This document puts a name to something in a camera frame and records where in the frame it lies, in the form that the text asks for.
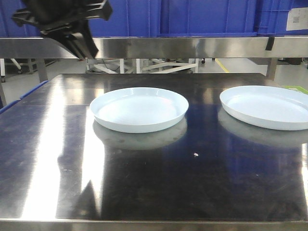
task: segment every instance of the white plate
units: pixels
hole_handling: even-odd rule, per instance
[[[187,100],[170,90],[126,88],[108,92],[90,104],[96,121],[106,128],[128,133],[160,131],[180,122]]]
[[[308,129],[308,95],[266,86],[241,86],[220,94],[231,116],[255,126],[276,130]]]

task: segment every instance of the table leg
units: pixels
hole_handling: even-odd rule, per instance
[[[0,59],[1,83],[5,82],[5,63],[4,59]]]
[[[0,83],[0,97],[1,97],[0,101],[2,101],[2,106],[4,107],[6,105],[6,100],[5,100],[4,91],[3,91],[1,83]]]
[[[44,59],[36,59],[36,61],[37,61],[39,82],[43,82],[45,80],[48,80],[47,70],[46,70],[46,65],[45,65]]]
[[[268,70],[266,73],[266,77],[268,77],[271,80],[275,79],[276,69],[277,69],[277,58],[271,58],[270,63],[268,65]]]

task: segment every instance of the robotic arm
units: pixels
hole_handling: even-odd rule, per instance
[[[52,38],[79,59],[94,59],[94,44],[88,19],[108,20],[112,8],[108,0],[23,0],[27,8],[17,10],[12,19],[19,25],[36,26],[43,37]]]

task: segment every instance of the label sticker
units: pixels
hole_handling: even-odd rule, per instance
[[[294,8],[289,11],[287,31],[308,29],[308,7]]]

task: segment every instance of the floor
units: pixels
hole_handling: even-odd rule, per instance
[[[233,59],[205,59],[205,64],[199,63],[199,73],[262,73],[266,74],[267,65],[257,65],[250,59],[233,58]],[[83,74],[86,72],[85,61],[77,59],[59,60],[47,67],[49,80],[59,74]],[[6,82],[2,83],[3,91],[10,103],[39,84],[38,73],[8,74]],[[278,65],[275,81],[279,85],[301,86],[308,89],[308,69],[307,64],[301,65]]]

